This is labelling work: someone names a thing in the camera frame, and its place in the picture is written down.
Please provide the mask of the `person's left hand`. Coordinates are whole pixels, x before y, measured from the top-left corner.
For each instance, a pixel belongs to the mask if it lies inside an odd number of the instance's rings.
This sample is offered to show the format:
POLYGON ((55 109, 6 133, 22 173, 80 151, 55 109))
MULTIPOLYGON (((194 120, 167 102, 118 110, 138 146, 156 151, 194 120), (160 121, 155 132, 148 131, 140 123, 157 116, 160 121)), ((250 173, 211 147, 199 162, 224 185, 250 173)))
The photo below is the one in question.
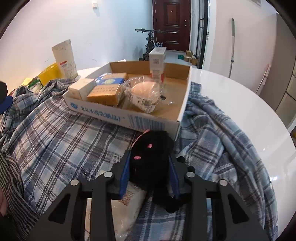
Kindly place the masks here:
POLYGON ((6 197, 3 193, 2 188, 0 188, 0 212, 2 216, 6 215, 6 209, 7 209, 6 197))

